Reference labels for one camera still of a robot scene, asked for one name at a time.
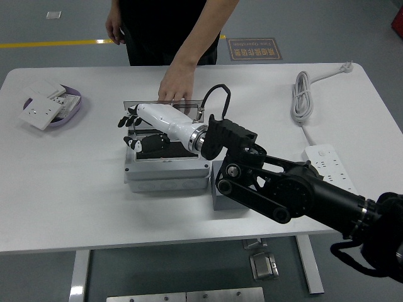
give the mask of robotic arm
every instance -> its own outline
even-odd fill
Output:
[[[213,87],[207,96],[216,87],[223,85]],[[129,108],[118,126],[138,125],[144,120],[164,133],[152,138],[152,143],[125,137],[127,145],[137,152],[164,148],[169,140],[179,139],[188,151],[213,160],[225,147],[227,152],[215,183],[223,195],[278,223],[307,215],[349,240],[331,247],[331,252],[344,263],[363,274],[388,276],[403,283],[403,195],[384,193],[374,202],[323,181],[309,161],[290,162],[268,156],[255,144],[256,133],[224,118],[228,102],[229,98],[222,120],[211,115],[208,126],[167,104]],[[264,163],[281,167],[283,172],[264,170]],[[340,251],[359,246],[373,269]]]

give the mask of plug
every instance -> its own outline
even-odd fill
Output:
[[[353,61],[346,62],[340,67],[340,71],[349,74],[350,72],[353,71],[353,68],[354,68]]]

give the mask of metal plate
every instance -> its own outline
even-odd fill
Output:
[[[62,12],[61,11],[48,11],[46,14],[47,19],[60,19]]]
[[[110,297],[106,302],[264,302],[262,288],[221,289],[190,293]]]
[[[106,302],[186,302],[186,293],[144,294],[141,296],[109,297]]]
[[[221,289],[188,293],[187,302],[264,302],[262,288]]]

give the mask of purple tray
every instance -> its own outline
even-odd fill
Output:
[[[67,87],[67,86],[65,86],[65,85],[62,85],[62,86],[65,88],[65,93],[67,93],[67,94],[73,94],[74,96],[81,96],[81,94],[80,94],[77,90],[75,90],[75,89],[73,89],[73,88],[70,88],[70,87]],[[29,98],[29,99],[25,102],[25,104],[24,104],[24,109],[25,109],[31,102],[32,102],[32,99]],[[65,118],[54,118],[54,119],[49,123],[48,126],[51,126],[51,127],[60,126],[60,125],[63,125],[64,123],[66,123],[67,121],[69,121],[69,119],[71,119],[72,116],[75,115],[75,113],[78,111],[78,109],[80,109],[81,103],[82,103],[82,98],[80,98],[78,104],[76,105],[76,107],[74,107],[74,109],[70,112],[69,115],[67,115]]]

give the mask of white table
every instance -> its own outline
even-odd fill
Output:
[[[269,155],[301,161],[308,145],[290,116],[292,85],[341,64],[199,67],[193,99],[214,85],[232,92],[226,118],[258,134]],[[117,128],[124,101],[157,98],[165,67],[16,69],[0,90],[0,253],[86,250],[136,245],[262,238],[331,232],[307,217],[277,224],[252,210],[214,211],[210,188],[132,193],[123,183],[127,130]],[[82,108],[68,123],[41,131],[18,119],[39,79],[77,89]],[[312,85],[307,124],[316,143],[338,152],[358,192],[377,199],[403,192],[403,135],[365,71]],[[217,90],[205,116],[219,118],[226,93]],[[217,159],[222,159],[222,152]]]

